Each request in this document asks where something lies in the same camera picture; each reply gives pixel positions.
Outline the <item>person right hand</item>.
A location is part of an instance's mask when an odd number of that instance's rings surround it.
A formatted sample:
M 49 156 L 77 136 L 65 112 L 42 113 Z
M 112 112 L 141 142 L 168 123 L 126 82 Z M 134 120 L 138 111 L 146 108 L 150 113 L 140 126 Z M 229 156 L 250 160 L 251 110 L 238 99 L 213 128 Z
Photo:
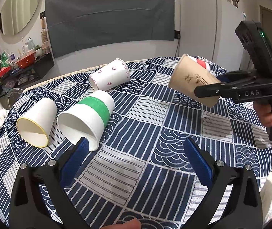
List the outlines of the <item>person right hand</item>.
M 272 127 L 272 109 L 269 104 L 261 104 L 257 101 L 253 102 L 253 108 L 262 125 Z

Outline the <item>person left hand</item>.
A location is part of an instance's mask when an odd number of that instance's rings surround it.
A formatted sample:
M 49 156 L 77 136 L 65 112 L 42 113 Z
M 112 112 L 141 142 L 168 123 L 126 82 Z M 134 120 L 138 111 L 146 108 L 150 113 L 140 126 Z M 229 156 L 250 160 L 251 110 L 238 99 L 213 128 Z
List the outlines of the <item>person left hand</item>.
M 132 219 L 123 224 L 108 225 L 101 229 L 141 229 L 141 223 L 138 219 Z

